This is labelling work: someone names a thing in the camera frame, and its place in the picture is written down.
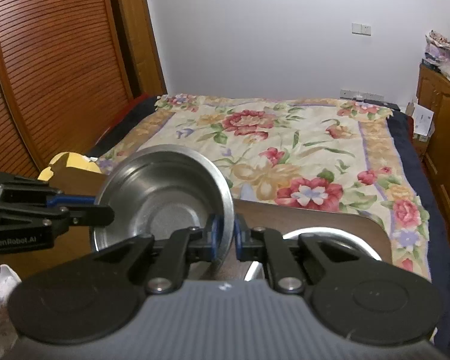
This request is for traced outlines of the large floral white plate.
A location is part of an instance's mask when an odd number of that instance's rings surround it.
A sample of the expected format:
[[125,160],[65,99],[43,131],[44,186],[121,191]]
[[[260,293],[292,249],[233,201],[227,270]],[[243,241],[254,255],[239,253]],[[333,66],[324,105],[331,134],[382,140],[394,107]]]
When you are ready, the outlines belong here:
[[299,229],[282,235],[305,277],[305,289],[351,290],[381,281],[388,265],[361,238],[334,228]]

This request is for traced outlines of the medium steel bowl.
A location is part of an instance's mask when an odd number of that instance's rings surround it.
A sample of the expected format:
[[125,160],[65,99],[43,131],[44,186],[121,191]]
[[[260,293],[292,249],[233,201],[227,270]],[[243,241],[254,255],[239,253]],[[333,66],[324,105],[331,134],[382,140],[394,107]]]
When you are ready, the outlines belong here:
[[205,155],[185,146],[155,145],[137,151],[113,169],[96,202],[112,208],[114,221],[91,229],[95,251],[134,236],[163,240],[181,228],[204,228],[215,215],[216,256],[212,262],[194,263],[189,274],[205,279],[218,272],[232,243],[234,202],[225,177]]

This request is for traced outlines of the small floral white plate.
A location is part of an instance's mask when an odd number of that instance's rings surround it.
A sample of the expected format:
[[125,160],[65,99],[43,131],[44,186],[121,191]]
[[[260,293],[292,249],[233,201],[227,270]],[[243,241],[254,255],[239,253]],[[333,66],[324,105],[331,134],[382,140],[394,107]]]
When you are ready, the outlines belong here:
[[8,265],[0,265],[0,359],[14,347],[18,334],[9,317],[8,301],[21,283],[18,274]]

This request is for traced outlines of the yellow plush toy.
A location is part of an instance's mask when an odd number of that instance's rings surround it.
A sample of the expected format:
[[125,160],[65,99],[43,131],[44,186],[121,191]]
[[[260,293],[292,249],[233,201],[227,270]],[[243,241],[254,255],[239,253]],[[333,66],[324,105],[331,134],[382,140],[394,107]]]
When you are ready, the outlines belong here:
[[49,165],[40,172],[37,179],[49,181],[56,172],[67,168],[101,174],[99,166],[88,156],[75,152],[61,152],[50,160]]

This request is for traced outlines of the floral bed blanket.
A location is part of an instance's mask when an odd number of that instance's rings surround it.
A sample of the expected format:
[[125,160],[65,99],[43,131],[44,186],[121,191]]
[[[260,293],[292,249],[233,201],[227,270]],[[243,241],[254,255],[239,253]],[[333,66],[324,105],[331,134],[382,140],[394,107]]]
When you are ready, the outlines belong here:
[[331,98],[166,94],[97,166],[106,174],[149,146],[188,147],[219,168],[235,198],[375,220],[390,238],[393,263],[429,278],[430,216],[406,173],[392,118],[385,106]]

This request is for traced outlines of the wooden louvered wardrobe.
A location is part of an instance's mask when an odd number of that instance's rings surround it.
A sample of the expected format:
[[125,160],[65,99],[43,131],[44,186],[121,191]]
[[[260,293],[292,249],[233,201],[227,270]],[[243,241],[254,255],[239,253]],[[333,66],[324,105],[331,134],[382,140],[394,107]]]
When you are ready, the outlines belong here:
[[83,154],[165,91],[147,0],[0,0],[0,171]]

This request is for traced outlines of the wooden sideboard cabinet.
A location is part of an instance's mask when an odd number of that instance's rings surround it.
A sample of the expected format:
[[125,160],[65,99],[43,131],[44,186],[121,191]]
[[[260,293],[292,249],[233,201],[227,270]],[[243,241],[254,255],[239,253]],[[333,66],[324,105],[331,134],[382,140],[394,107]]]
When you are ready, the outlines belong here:
[[450,82],[441,73],[421,64],[416,95],[418,104],[434,112],[434,133],[424,155],[433,185],[450,226]]

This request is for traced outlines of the white paper box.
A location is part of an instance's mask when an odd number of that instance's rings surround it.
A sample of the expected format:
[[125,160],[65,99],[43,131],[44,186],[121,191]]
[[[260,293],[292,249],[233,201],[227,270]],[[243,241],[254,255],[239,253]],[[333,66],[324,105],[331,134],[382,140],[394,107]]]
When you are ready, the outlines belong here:
[[407,104],[406,114],[413,119],[414,139],[427,142],[434,132],[434,112],[427,107],[412,101]]

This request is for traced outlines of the stack of folded cloths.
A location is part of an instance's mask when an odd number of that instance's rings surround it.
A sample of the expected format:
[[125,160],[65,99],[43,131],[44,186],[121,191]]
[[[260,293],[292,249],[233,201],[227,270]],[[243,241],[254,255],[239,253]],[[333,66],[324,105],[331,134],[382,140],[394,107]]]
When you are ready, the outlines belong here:
[[426,46],[422,63],[450,77],[450,41],[436,31],[425,35]]

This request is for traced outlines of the wall socket strip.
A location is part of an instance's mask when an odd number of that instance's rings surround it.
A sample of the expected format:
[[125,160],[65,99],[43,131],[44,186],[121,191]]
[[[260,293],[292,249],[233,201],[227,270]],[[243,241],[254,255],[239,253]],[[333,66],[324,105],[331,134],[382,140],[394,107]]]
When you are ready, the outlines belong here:
[[341,99],[358,100],[358,101],[379,101],[382,102],[385,97],[379,94],[360,92],[351,89],[342,89],[340,91]]

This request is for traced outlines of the white wall switch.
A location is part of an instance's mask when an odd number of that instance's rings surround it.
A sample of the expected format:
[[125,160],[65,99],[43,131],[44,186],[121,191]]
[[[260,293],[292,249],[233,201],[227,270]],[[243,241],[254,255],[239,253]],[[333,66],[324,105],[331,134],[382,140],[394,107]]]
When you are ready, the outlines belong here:
[[353,23],[351,32],[356,35],[363,35],[363,36],[370,37],[371,36],[371,27],[370,27],[370,25],[366,25],[366,24]]

